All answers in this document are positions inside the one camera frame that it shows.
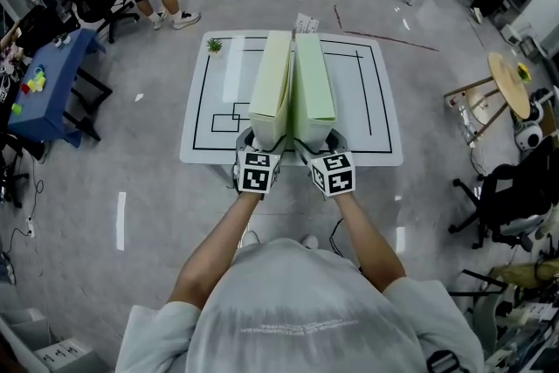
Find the red line on floor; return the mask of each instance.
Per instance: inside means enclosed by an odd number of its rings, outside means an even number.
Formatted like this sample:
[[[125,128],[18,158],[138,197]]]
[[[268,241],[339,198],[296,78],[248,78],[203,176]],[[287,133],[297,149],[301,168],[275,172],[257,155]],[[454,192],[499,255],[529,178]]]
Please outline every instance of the red line on floor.
[[[425,50],[431,50],[432,52],[438,52],[438,50],[436,48],[427,47],[426,45],[413,44],[411,42],[403,41],[403,40],[400,40],[400,39],[387,38],[386,36],[377,36],[376,34],[360,33],[358,31],[345,31],[344,33],[355,34],[357,36],[366,36],[367,38],[384,39],[384,40],[387,40],[387,41],[398,42],[399,44],[407,44],[407,45],[411,45],[413,47],[425,48]]]
[[[342,21],[340,20],[340,15],[338,14],[338,9],[335,7],[335,5],[334,5],[334,13],[335,13],[335,16],[338,19],[338,25],[340,25],[340,30],[343,30],[342,29]]]

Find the blue tablecloth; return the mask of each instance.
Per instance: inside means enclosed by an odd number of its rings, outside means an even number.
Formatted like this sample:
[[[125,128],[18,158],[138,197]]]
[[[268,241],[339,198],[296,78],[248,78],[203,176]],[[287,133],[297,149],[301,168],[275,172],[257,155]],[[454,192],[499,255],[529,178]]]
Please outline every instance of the blue tablecloth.
[[[65,126],[62,114],[72,89],[79,65],[86,53],[105,51],[95,38],[94,30],[79,29],[70,33],[72,41],[57,48],[53,43],[41,47],[22,79],[22,84],[35,78],[35,69],[45,68],[43,92],[19,91],[16,104],[21,106],[19,115],[11,113],[8,130],[34,142],[65,139],[76,148],[81,142],[81,131]]]

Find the black and white marker cube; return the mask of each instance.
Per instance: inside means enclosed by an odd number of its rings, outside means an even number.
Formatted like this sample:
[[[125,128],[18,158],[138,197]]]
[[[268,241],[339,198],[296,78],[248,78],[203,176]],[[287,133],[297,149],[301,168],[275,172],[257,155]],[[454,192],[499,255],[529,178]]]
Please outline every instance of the black and white marker cube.
[[[269,193],[278,177],[279,155],[259,152],[238,152],[238,190]]]
[[[326,197],[355,190],[355,165],[350,152],[312,159],[309,165],[314,184]]]

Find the round wooden table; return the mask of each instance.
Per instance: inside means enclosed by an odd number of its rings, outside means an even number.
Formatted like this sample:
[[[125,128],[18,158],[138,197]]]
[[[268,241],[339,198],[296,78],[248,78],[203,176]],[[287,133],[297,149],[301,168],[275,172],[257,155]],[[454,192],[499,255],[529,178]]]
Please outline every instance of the round wooden table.
[[[517,114],[522,119],[526,120],[530,116],[530,101],[528,98],[528,93],[524,88],[524,83],[522,83],[516,70],[508,64],[508,62],[499,54],[495,52],[489,53],[487,57],[487,62],[489,63],[489,71],[491,76],[489,78],[482,79],[475,83],[469,84],[467,86],[460,87],[449,93],[445,93],[444,97],[455,95],[456,93],[467,92],[470,89],[474,89],[477,86],[484,85],[489,82],[494,82],[497,88],[489,93],[486,93],[481,98],[479,98],[476,104],[470,104],[470,108],[475,110],[482,101],[487,101],[487,98],[500,93],[505,99],[505,103],[499,108],[499,110],[493,114],[493,116],[487,121],[486,124],[472,136],[467,144],[475,142],[480,136],[489,128],[495,120],[501,115],[507,107],[510,107],[515,114]]]

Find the blue table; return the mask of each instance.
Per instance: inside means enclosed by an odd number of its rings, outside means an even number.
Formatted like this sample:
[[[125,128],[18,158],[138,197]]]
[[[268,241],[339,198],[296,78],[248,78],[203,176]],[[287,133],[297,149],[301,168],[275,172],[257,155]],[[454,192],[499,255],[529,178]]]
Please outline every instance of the blue table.
[[[70,93],[78,98],[88,114],[91,114],[113,92],[79,66],[87,53],[101,50],[103,47],[96,39],[93,30],[79,29],[70,33],[72,41],[57,48],[53,43],[41,47],[35,53],[33,61],[22,79],[26,83],[35,78],[35,69],[45,68],[45,86],[43,92],[29,92],[25,95],[19,91],[16,104],[21,106],[19,115],[13,112],[8,121],[8,130],[22,135],[34,142],[64,139],[78,148],[82,133],[91,135],[99,141],[92,122],[88,118],[78,121],[66,112],[66,103]],[[72,86],[76,76],[81,77],[101,91],[101,95],[91,104]],[[68,127],[63,117],[75,127]]]

